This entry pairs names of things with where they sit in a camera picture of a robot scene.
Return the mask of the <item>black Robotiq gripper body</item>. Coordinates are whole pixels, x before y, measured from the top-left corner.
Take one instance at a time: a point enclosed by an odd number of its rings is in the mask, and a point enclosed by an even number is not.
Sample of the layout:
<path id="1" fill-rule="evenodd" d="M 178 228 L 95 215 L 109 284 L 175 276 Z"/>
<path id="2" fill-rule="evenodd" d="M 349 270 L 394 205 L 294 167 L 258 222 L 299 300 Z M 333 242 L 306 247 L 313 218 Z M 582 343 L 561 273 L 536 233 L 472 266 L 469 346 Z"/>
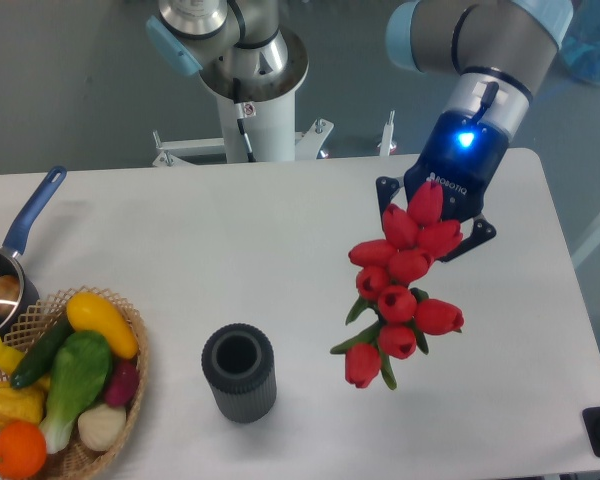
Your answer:
<path id="1" fill-rule="evenodd" d="M 441 218 L 464 222 L 482 213 L 485 192 L 509 147 L 500 130 L 473 123 L 459 112 L 443 113 L 414 166 L 404 174 L 411 200 L 422 184 L 443 188 Z"/>

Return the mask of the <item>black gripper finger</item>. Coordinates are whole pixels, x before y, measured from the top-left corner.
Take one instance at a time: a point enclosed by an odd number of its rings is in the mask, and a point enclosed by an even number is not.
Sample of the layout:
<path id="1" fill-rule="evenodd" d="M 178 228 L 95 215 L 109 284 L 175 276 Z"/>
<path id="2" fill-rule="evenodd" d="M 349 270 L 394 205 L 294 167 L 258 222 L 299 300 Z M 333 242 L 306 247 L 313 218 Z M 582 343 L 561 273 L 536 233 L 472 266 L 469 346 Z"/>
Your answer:
<path id="1" fill-rule="evenodd" d="M 471 250 L 491 241 L 496 237 L 496 228 L 483 214 L 473 218 L 470 235 L 463 239 L 460 244 L 450 253 L 440 258 L 443 263 L 448 263 Z"/>
<path id="2" fill-rule="evenodd" d="M 396 200 L 398 204 L 405 207 L 408 203 L 408 193 L 405 188 L 404 176 L 390 177 L 380 176 L 375 180 L 376 197 L 380 218 L 387 208 Z"/>

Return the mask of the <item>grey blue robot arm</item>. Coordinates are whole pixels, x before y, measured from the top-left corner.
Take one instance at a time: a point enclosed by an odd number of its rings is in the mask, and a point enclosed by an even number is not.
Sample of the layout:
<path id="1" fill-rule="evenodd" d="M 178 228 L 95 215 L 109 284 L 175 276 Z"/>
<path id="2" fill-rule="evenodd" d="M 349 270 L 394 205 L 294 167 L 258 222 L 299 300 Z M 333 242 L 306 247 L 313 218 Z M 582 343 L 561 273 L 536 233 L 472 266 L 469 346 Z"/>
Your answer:
<path id="1" fill-rule="evenodd" d="M 484 195 L 571 22 L 567 1 L 409 1 L 385 33 L 391 62 L 416 72 L 449 71 L 458 83 L 415 164 L 376 182 L 386 210 L 425 182 L 444 192 L 442 216 L 471 221 L 451 251 L 461 256 L 495 236 Z M 274 1 L 162 1 L 146 23 L 172 69 L 199 76 L 215 96 L 231 163 L 314 157 L 319 132 L 298 137 L 295 93 L 308 71 L 302 41 Z"/>

